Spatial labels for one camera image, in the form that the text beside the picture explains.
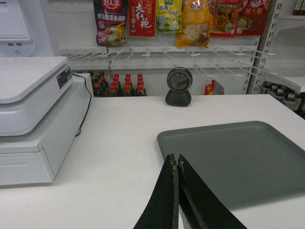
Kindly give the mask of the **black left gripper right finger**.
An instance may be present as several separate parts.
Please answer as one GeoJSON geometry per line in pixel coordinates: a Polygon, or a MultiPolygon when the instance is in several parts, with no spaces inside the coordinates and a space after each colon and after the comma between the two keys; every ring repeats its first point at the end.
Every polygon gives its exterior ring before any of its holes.
{"type": "Polygon", "coordinates": [[[179,204],[187,229],[245,229],[183,155],[178,159],[179,204]]]}

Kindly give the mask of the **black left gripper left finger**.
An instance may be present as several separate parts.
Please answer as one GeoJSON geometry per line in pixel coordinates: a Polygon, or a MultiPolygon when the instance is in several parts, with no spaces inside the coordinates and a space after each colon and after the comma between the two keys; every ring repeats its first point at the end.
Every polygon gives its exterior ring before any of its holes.
{"type": "Polygon", "coordinates": [[[178,168],[173,154],[167,155],[157,182],[135,229],[177,229],[179,227],[178,168]]]}

